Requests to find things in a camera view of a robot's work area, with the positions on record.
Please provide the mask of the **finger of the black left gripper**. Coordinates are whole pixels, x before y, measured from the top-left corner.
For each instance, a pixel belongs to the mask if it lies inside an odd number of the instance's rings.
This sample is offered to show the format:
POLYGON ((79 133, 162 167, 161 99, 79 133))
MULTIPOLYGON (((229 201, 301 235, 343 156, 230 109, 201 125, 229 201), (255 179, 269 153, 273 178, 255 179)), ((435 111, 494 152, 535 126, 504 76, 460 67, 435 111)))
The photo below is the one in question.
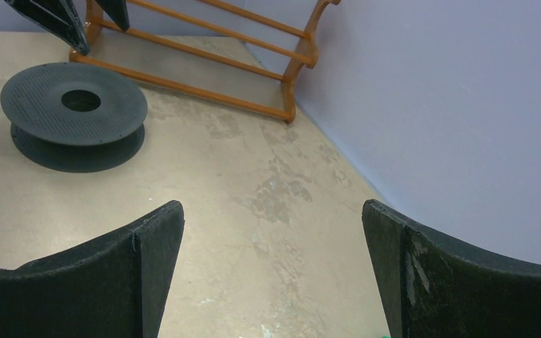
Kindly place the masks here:
POLYGON ((5 0, 22 17, 44 28, 78 53, 89 53, 89 42, 75 5, 69 0, 5 0))
POLYGON ((126 0, 96 0, 96 2, 123 32, 130 28, 126 0))

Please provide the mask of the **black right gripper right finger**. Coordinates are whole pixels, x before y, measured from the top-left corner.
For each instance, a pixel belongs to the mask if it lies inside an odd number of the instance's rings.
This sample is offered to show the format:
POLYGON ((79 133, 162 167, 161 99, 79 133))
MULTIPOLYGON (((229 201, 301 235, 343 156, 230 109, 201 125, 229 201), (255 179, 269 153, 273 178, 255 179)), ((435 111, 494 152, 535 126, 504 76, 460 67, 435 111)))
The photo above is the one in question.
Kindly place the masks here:
POLYGON ((434 230, 384 203, 363 230, 392 337, 541 337, 541 265, 434 230))

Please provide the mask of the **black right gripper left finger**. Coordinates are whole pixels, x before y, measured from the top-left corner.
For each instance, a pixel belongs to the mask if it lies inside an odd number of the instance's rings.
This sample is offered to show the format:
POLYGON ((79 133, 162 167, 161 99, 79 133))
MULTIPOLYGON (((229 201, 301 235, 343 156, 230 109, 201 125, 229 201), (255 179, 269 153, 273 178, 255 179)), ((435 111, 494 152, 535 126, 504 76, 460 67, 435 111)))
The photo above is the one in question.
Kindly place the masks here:
POLYGON ((182 204, 14 270, 0 269, 0 337, 157 337, 182 204))

